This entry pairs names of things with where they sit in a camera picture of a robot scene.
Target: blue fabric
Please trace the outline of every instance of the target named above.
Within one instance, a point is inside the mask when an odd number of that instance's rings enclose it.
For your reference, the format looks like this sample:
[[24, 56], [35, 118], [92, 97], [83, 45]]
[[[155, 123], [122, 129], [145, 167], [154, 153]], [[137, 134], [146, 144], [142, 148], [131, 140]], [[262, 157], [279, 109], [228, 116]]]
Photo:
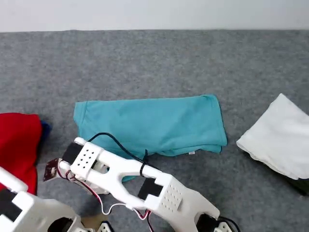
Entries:
[[[99, 132], [109, 132], [141, 159], [145, 149], [149, 155], [176, 156], [198, 149], [219, 153], [227, 144], [214, 95], [77, 102], [74, 121], [80, 137], [88, 140]], [[93, 143], [129, 158], [108, 136], [99, 136]]]
[[52, 127], [45, 121], [41, 120], [41, 125], [42, 125], [42, 135], [41, 135], [41, 140], [40, 142], [44, 142], [45, 139], [48, 137], [50, 132], [52, 131]]

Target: red cloth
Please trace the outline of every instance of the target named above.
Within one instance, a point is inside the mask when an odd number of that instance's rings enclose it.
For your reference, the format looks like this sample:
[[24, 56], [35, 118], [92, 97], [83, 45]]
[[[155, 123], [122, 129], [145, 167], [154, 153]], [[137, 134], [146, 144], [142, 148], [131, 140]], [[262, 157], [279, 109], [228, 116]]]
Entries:
[[41, 133], [37, 115], [0, 114], [0, 166], [25, 182], [32, 194], [36, 194], [35, 160]]

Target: white wall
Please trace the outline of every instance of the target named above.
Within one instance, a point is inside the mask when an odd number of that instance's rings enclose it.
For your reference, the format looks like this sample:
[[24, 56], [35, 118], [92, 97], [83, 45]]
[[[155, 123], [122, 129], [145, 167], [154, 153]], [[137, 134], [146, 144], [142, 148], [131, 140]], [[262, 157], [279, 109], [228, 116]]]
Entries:
[[309, 0], [0, 0], [0, 31], [309, 29]]

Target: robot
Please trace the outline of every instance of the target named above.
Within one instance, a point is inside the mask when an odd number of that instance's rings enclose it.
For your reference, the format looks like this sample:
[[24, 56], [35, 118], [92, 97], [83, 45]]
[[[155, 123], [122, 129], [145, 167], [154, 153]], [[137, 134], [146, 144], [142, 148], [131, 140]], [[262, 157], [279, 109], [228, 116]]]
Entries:
[[[105, 215], [114, 206], [123, 205], [148, 222], [150, 214], [156, 214], [176, 232], [235, 232], [229, 223], [234, 222], [221, 217], [220, 211], [199, 192], [144, 160], [113, 154], [91, 143], [93, 139], [77, 137], [61, 159], [47, 163], [43, 180], [64, 178], [80, 185], [98, 199]], [[128, 175], [145, 177], [138, 196], [131, 195], [122, 185], [122, 178]], [[7, 187], [0, 191], [0, 228], [6, 232], [95, 232], [83, 226], [71, 207], [27, 193], [27, 185], [3, 168], [0, 168], [0, 182]], [[99, 194], [109, 193], [120, 203], [105, 212]], [[113, 232], [106, 221], [97, 231]]]

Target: teal shirt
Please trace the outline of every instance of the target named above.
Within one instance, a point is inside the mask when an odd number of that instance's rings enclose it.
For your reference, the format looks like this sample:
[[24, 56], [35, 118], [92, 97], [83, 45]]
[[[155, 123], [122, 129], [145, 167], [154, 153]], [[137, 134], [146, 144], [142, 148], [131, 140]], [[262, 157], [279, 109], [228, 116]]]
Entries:
[[[74, 121], [88, 140], [109, 132], [131, 153], [176, 156], [198, 149], [219, 153], [227, 144], [220, 106], [214, 95], [187, 98], [77, 102]], [[93, 143], [129, 156], [108, 136]]]

